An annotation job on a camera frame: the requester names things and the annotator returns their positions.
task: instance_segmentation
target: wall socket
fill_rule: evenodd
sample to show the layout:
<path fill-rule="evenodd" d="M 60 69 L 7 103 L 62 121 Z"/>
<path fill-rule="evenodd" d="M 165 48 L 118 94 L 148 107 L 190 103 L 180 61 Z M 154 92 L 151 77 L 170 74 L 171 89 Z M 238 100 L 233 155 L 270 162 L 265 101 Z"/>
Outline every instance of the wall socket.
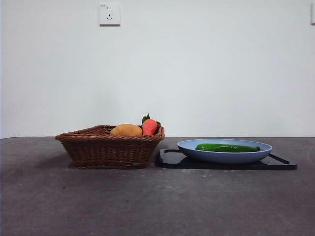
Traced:
<path fill-rule="evenodd" d="M 99 26 L 120 26 L 120 4 L 100 4 L 98 8 Z"/>

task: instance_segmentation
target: woven basket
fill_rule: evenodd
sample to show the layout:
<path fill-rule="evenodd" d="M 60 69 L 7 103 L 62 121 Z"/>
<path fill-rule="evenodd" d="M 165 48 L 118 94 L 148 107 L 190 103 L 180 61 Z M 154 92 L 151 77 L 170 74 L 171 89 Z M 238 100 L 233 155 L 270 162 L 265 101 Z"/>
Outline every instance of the woven basket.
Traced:
<path fill-rule="evenodd" d="M 143 169 L 158 143 L 164 139 L 164 128 L 159 126 L 154 135 L 113 136 L 113 125 L 57 135 L 64 149 L 78 169 Z"/>

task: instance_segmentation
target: yellow fruit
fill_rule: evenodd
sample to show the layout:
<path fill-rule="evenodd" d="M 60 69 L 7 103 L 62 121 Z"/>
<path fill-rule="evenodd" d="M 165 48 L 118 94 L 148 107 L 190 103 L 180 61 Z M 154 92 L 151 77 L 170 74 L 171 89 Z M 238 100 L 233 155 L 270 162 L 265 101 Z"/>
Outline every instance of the yellow fruit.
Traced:
<path fill-rule="evenodd" d="M 113 128 L 110 134 L 116 136 L 142 135 L 142 129 L 134 124 L 120 124 Z"/>

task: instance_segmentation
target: carrot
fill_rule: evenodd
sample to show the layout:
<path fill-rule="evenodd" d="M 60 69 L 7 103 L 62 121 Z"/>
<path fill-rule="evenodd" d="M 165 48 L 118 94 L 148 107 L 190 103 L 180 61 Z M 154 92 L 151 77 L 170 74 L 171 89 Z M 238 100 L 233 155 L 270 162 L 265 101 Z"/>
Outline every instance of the carrot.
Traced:
<path fill-rule="evenodd" d="M 158 124 L 154 119 L 146 119 L 142 126 L 143 135 L 153 135 L 158 129 Z"/>

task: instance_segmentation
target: oval plate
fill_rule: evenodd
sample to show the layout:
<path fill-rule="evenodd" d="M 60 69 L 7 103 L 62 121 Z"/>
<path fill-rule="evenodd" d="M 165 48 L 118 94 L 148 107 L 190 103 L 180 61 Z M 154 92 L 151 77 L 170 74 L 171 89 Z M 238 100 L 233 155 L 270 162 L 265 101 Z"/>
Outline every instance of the oval plate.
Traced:
<path fill-rule="evenodd" d="M 259 146 L 255 152 L 216 152 L 195 150 L 198 144 L 233 144 L 245 146 Z M 191 139 L 177 143 L 184 155 L 201 161 L 223 164 L 245 164 L 264 159 L 272 150 L 272 146 L 264 143 L 237 139 Z"/>

